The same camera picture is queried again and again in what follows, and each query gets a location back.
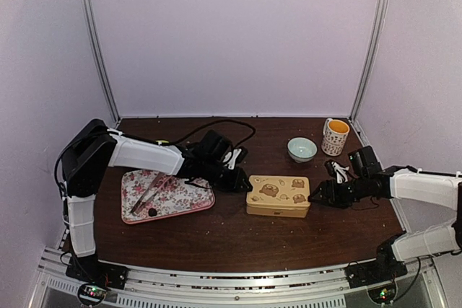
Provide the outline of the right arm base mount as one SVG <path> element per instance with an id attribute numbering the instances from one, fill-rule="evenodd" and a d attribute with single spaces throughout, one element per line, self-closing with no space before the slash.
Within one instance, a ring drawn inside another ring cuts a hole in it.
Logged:
<path id="1" fill-rule="evenodd" d="M 351 289 L 394 281 L 408 273 L 404 262 L 397 260 L 393 254 L 390 243 L 383 243 L 378 247 L 374 260 L 363 263 L 354 261 L 344 270 Z"/>

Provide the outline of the pink floral serving tray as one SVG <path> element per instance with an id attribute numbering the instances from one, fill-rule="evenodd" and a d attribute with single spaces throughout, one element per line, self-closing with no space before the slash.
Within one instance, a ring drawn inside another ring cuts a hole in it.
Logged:
<path id="1" fill-rule="evenodd" d="M 174 177 L 152 196 L 147 204 L 131 214 L 130 210 L 149 184 L 161 172 L 151 170 L 135 170 L 123 175 L 121 181 L 121 219 L 125 224 L 140 224 L 157 221 L 174 216 L 191 214 L 211 208 L 215 203 L 215 196 L 210 184 L 197 179 L 193 182 Z M 157 215 L 151 217 L 148 210 L 155 208 Z"/>

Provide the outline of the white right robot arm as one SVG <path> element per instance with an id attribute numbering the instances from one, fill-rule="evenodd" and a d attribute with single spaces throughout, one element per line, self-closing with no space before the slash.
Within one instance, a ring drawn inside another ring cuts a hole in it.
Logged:
<path id="1" fill-rule="evenodd" d="M 412 166 L 382 168 L 371 146 L 349 153 L 349 167 L 327 161 L 331 179 L 309 201 L 347 209 L 365 198 L 393 202 L 405 232 L 377 249 L 370 274 L 382 281 L 412 258 L 461 252 L 461 173 L 428 172 Z"/>

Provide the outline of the tan tin box paper cups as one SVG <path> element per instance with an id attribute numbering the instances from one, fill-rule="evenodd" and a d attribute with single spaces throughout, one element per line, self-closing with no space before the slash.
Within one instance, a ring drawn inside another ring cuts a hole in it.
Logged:
<path id="1" fill-rule="evenodd" d="M 262 206 L 246 206 L 246 213 L 249 215 L 258 216 L 276 216 L 286 218 L 305 218 L 310 207 L 303 206 L 302 208 L 269 208 Z"/>

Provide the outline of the pink metal tongs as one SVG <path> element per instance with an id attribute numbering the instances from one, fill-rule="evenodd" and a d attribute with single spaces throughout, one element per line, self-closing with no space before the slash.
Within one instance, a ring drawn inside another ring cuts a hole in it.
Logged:
<path id="1" fill-rule="evenodd" d="M 130 213 L 137 214 L 138 210 L 143 208 L 147 204 L 148 200 L 152 196 L 155 196 L 171 178 L 173 178 L 173 176 L 159 173 L 149 184 L 148 188 L 142 193 L 141 197 L 135 202 L 134 206 L 130 210 Z"/>

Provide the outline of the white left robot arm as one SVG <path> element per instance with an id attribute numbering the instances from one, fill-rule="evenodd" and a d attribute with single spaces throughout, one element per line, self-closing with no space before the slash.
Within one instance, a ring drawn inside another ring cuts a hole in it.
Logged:
<path id="1" fill-rule="evenodd" d="M 211 129 L 196 143 L 186 146 L 177 140 L 162 143 L 147 140 L 106 126 L 93 119 L 61 152 L 58 182 L 67 203 L 71 246 L 78 257 L 75 268 L 89 282 L 104 274 L 94 236 L 94 204 L 108 169 L 123 167 L 153 170 L 183 179 L 203 179 L 227 193 L 247 193 L 252 185 L 240 167 L 247 151 Z"/>

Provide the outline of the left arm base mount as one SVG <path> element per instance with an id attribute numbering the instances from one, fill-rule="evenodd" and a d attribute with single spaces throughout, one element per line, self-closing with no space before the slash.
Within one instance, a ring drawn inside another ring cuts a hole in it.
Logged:
<path id="1" fill-rule="evenodd" d="M 81 258 L 72 254 L 66 269 L 67 277 L 109 289 L 124 289 L 127 275 L 127 267 L 100 262 L 97 254 Z"/>

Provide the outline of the bear print tin lid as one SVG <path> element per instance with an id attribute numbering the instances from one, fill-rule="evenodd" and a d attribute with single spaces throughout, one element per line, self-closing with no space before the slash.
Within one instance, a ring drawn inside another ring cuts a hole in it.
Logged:
<path id="1" fill-rule="evenodd" d="M 306 177 L 251 175 L 253 187 L 247 193 L 248 206 L 304 210 L 310 206 L 310 183 Z"/>

